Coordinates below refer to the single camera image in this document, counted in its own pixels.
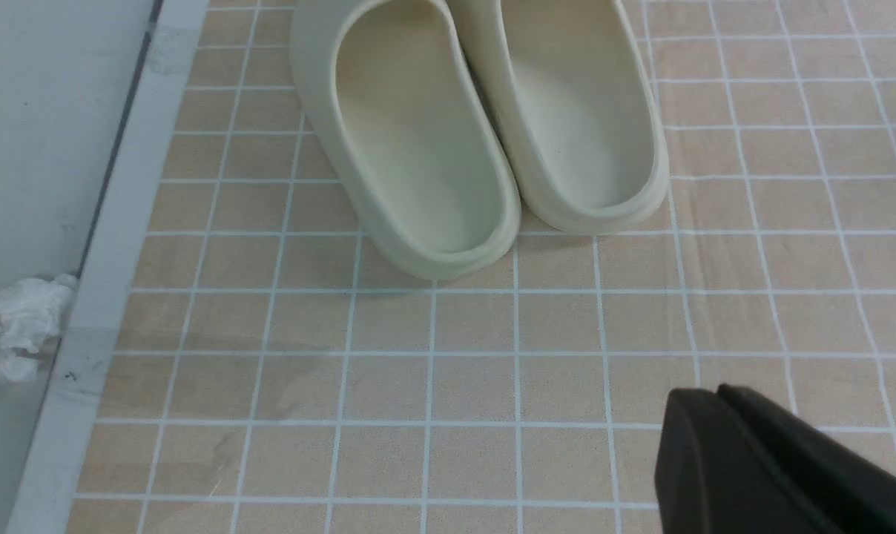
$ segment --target white grout line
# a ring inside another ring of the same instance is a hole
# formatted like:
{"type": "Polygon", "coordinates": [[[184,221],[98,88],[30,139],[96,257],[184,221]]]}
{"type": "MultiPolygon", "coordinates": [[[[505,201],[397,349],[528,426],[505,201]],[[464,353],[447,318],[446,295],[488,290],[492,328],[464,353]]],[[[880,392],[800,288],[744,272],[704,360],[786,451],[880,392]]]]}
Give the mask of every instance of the white grout line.
{"type": "MultiPolygon", "coordinates": [[[[300,125],[303,125],[303,115],[300,116],[300,125]]],[[[298,167],[299,158],[300,158],[300,145],[302,137],[297,136],[296,138],[296,146],[293,148],[293,165],[291,169],[291,177],[296,176],[296,169],[298,167]]],[[[289,207],[291,207],[291,203],[293,200],[293,185],[289,186],[288,192],[286,192],[286,206],[284,207],[283,213],[283,225],[282,228],[284,232],[286,232],[286,227],[289,226],[289,207]]],[[[271,294],[269,295],[269,304],[267,307],[267,322],[264,324],[264,334],[262,336],[263,339],[263,349],[267,351],[269,348],[269,338],[271,338],[271,325],[273,322],[273,309],[276,307],[276,290],[280,284],[280,273],[282,271],[281,267],[284,260],[284,254],[286,253],[286,239],[280,240],[280,243],[277,246],[277,254],[276,254],[276,265],[273,268],[273,278],[271,282],[271,294]]],[[[251,442],[252,436],[254,436],[254,425],[251,425],[251,422],[254,421],[257,417],[257,408],[260,403],[260,388],[261,382],[263,381],[264,375],[264,363],[266,360],[266,356],[264,356],[264,352],[261,352],[261,355],[257,358],[257,375],[254,379],[254,394],[251,396],[251,414],[248,417],[247,421],[247,429],[244,435],[244,450],[241,453],[240,457],[240,469],[237,470],[237,497],[240,497],[244,494],[244,480],[247,477],[247,462],[249,456],[251,455],[251,442]]],[[[237,534],[237,524],[240,517],[240,504],[234,505],[234,513],[231,515],[231,534],[237,534]]]]}
{"type": "MultiPolygon", "coordinates": [[[[329,470],[330,499],[336,495],[336,477],[339,469],[339,447],[343,438],[343,409],[346,408],[346,382],[349,381],[349,355],[352,352],[353,322],[356,321],[356,294],[359,289],[359,269],[363,261],[363,229],[360,227],[360,236],[356,239],[356,254],[352,261],[352,294],[349,297],[349,318],[346,319],[346,351],[343,353],[343,372],[339,382],[339,403],[336,406],[336,436],[333,438],[332,467],[329,470]]],[[[323,524],[323,534],[332,534],[333,503],[326,504],[326,523],[323,524]]]]}
{"type": "MultiPolygon", "coordinates": [[[[600,269],[600,239],[593,237],[593,276],[596,278],[596,290],[600,294],[596,297],[596,312],[599,315],[600,351],[603,352],[601,362],[603,364],[603,407],[607,418],[607,442],[610,450],[610,491],[613,494],[613,503],[620,500],[620,482],[617,473],[616,462],[616,436],[613,432],[613,403],[612,388],[610,385],[610,356],[608,356],[607,324],[605,324],[605,303],[602,293],[602,278],[600,269]]],[[[620,510],[616,511],[616,534],[623,534],[623,517],[620,510]]]]}
{"type": "MultiPolygon", "coordinates": [[[[849,0],[844,0],[844,10],[847,13],[847,19],[848,19],[849,23],[851,23],[851,26],[854,27],[854,31],[856,31],[854,14],[851,12],[851,4],[849,4],[849,0]]],[[[873,76],[872,68],[871,68],[871,65],[869,64],[869,60],[866,58],[866,51],[864,50],[863,38],[861,37],[861,35],[859,33],[857,33],[857,35],[856,35],[856,41],[857,41],[857,48],[858,48],[858,50],[860,50],[860,58],[861,58],[861,60],[863,60],[863,65],[864,65],[864,68],[866,69],[866,75],[872,77],[873,76]]],[[[890,128],[890,126],[889,126],[889,120],[886,118],[886,109],[884,109],[883,98],[880,96],[880,91],[876,85],[876,82],[871,82],[871,87],[873,88],[873,94],[875,95],[876,102],[879,107],[881,117],[886,122],[886,127],[888,128],[890,145],[892,146],[892,150],[895,153],[893,155],[896,156],[896,138],[895,138],[895,135],[893,135],[892,128],[890,128]]],[[[804,102],[804,105],[805,105],[805,111],[807,111],[807,102],[804,102]]],[[[823,159],[821,160],[821,165],[822,165],[821,168],[823,169],[823,159]]],[[[828,193],[829,194],[831,193],[830,187],[828,187],[828,193]]],[[[832,196],[832,195],[831,195],[831,206],[832,206],[832,208],[834,208],[834,212],[837,212],[837,206],[835,206],[834,196],[832,196]]],[[[844,237],[841,236],[840,241],[841,241],[841,243],[846,243],[847,240],[845,240],[844,237]]],[[[849,256],[849,251],[847,250],[847,248],[844,248],[844,258],[845,258],[845,260],[847,260],[847,268],[848,268],[849,274],[851,275],[851,280],[854,283],[854,288],[858,289],[860,286],[859,286],[859,283],[858,283],[858,280],[857,280],[857,277],[855,274],[854,266],[852,266],[852,264],[851,264],[851,257],[849,256]]],[[[860,314],[860,320],[863,322],[864,330],[866,331],[866,338],[869,339],[869,344],[871,344],[873,355],[877,355],[875,360],[876,360],[877,381],[878,381],[879,390],[880,390],[880,398],[883,399],[883,408],[884,408],[884,412],[886,412],[886,421],[889,422],[890,429],[893,429],[893,446],[896,449],[896,430],[895,430],[896,429],[896,419],[895,419],[895,417],[893,417],[892,406],[890,406],[890,402],[889,402],[889,393],[886,391],[886,375],[885,375],[885,372],[883,369],[883,361],[879,358],[880,351],[879,351],[879,348],[877,347],[876,339],[873,335],[871,325],[869,325],[869,320],[868,320],[868,318],[866,318],[866,311],[864,310],[863,298],[861,297],[861,295],[859,293],[857,294],[856,301],[857,301],[857,310],[859,311],[859,314],[860,314]]]]}
{"type": "Polygon", "coordinates": [[[515,462],[515,496],[517,498],[517,534],[524,534],[524,430],[523,396],[520,391],[520,251],[519,239],[510,249],[513,278],[513,462],[515,462]]]}
{"type": "MultiPolygon", "coordinates": [[[[708,9],[709,13],[714,13],[714,8],[712,6],[712,0],[708,1],[708,9]]],[[[737,118],[737,113],[735,111],[735,97],[732,95],[732,82],[728,78],[728,65],[725,61],[725,52],[722,47],[722,37],[719,35],[719,26],[718,22],[714,15],[711,17],[712,21],[712,31],[715,33],[715,44],[718,47],[719,52],[719,63],[722,65],[722,75],[725,78],[725,98],[728,101],[728,114],[732,119],[732,126],[735,132],[735,142],[737,143],[737,153],[739,153],[739,165],[742,167],[742,175],[744,176],[745,183],[745,195],[748,200],[748,210],[751,213],[751,222],[752,228],[754,230],[754,240],[757,243],[757,254],[759,255],[759,260],[761,262],[761,271],[764,276],[764,284],[766,287],[767,295],[768,295],[768,304],[771,307],[771,321],[774,322],[774,331],[777,332],[777,340],[781,345],[781,352],[788,352],[788,342],[784,337],[784,328],[781,325],[780,317],[777,315],[777,301],[774,299],[774,287],[771,284],[771,270],[768,268],[768,257],[764,254],[764,240],[761,239],[760,232],[760,224],[757,219],[757,207],[754,205],[754,193],[752,191],[751,179],[748,177],[748,163],[745,159],[744,154],[744,142],[742,139],[742,129],[739,127],[739,118],[737,118]]],[[[791,386],[791,359],[785,357],[784,358],[784,372],[785,379],[788,382],[788,393],[789,400],[791,404],[791,410],[794,413],[797,413],[797,398],[794,395],[794,388],[791,386]]]]}
{"type": "Polygon", "coordinates": [[[432,412],[435,409],[435,318],[438,316],[437,281],[432,283],[432,302],[428,312],[428,373],[425,378],[425,450],[421,464],[421,522],[420,534],[428,531],[428,473],[432,458],[432,412]]]}

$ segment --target tile floor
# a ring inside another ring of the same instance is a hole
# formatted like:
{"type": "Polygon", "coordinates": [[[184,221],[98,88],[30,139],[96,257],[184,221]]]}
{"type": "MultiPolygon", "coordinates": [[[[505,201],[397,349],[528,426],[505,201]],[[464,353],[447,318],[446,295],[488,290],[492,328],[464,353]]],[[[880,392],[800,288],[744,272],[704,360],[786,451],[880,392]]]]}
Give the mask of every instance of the tile floor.
{"type": "Polygon", "coordinates": [[[665,393],[723,381],[896,474],[896,0],[625,0],[669,202],[439,284],[360,233],[294,3],[211,0],[69,534],[657,533],[665,393]]]}

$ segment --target white wall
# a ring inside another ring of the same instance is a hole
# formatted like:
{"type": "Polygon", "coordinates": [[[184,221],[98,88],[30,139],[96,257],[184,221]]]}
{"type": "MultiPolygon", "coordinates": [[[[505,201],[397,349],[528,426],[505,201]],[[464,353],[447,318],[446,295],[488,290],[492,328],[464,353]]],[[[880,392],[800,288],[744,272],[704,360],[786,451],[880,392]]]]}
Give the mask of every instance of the white wall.
{"type": "MultiPolygon", "coordinates": [[[[153,0],[0,0],[0,288],[79,267],[153,0]]],[[[0,533],[45,389],[0,392],[0,533]]]]}

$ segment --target slide sandal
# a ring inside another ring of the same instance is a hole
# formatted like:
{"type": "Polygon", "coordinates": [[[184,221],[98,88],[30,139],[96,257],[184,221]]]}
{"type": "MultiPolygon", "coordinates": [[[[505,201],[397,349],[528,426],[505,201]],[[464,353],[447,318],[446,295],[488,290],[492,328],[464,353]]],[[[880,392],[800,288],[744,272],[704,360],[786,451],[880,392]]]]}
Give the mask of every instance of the slide sandal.
{"type": "Polygon", "coordinates": [[[651,215],[668,153],[621,1],[447,2],[533,212],[577,234],[651,215]]]}
{"type": "Polygon", "coordinates": [[[302,0],[289,50],[303,110],[391,263],[448,280],[510,249],[516,182],[444,0],[302,0]]]}

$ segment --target floor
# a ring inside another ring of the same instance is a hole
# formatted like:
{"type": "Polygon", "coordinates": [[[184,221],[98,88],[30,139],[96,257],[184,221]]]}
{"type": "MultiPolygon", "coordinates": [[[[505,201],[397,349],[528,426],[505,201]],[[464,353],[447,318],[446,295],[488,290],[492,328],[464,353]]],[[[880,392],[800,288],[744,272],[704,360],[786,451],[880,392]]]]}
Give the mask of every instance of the floor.
{"type": "Polygon", "coordinates": [[[661,530],[675,386],[754,386],[896,474],[896,0],[625,0],[674,175],[398,273],[308,131],[293,0],[211,0],[69,534],[661,530]]]}

